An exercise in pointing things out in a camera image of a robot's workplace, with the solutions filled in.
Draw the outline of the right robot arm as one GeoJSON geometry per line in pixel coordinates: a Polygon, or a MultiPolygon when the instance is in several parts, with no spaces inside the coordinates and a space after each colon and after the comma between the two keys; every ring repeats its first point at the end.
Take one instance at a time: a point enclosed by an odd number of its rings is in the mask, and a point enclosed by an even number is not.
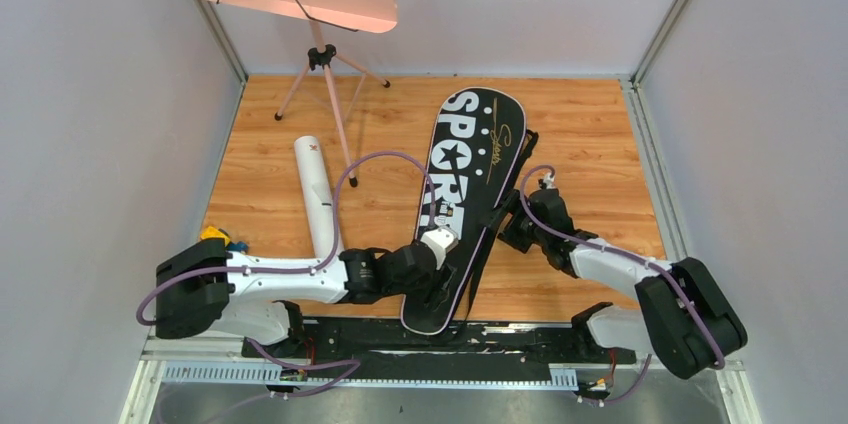
{"type": "Polygon", "coordinates": [[[572,279],[600,283],[634,300],[636,309],[598,304],[578,314],[571,347],[584,361],[610,348],[651,354],[674,376],[689,379],[721,368],[744,349],[747,329],[706,264],[693,257],[656,259],[616,247],[574,226],[558,190],[508,194],[501,241],[526,253],[538,247],[548,264],[572,279]]]}

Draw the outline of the black sport racket bag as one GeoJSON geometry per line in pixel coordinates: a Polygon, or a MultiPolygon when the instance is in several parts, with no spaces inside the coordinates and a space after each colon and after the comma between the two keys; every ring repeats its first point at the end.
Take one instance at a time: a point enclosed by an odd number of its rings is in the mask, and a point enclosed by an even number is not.
{"type": "Polygon", "coordinates": [[[537,141],[523,106],[500,90],[461,89],[441,105],[424,181],[435,187],[423,190],[416,232],[423,234],[430,223],[455,230],[460,241],[445,262],[461,266],[464,277],[454,305],[421,305],[423,292],[405,296],[400,318],[408,331],[439,335],[463,302],[474,302],[501,222],[496,211],[515,188],[537,141]]]}

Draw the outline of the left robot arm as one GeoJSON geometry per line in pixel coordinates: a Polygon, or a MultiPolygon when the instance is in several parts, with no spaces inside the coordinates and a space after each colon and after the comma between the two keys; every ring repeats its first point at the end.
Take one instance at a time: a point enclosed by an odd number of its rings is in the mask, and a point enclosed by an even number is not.
{"type": "Polygon", "coordinates": [[[298,355],[306,330],[294,322],[296,302],[370,305],[430,289],[459,238],[447,228],[428,231],[395,251],[347,249],[327,263],[318,258],[259,258],[231,252],[221,238],[204,239],[156,268],[147,319],[161,339],[209,330],[252,339],[283,357],[298,355]]]}

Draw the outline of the white shuttlecock tube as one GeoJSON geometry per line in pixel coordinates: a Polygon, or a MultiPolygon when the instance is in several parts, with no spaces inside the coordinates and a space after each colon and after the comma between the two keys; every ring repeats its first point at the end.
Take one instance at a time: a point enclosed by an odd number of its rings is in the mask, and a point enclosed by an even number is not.
{"type": "Polygon", "coordinates": [[[294,152],[315,255],[319,260],[336,256],[343,240],[336,228],[333,192],[321,144],[314,136],[302,136],[294,141],[294,152]]]}

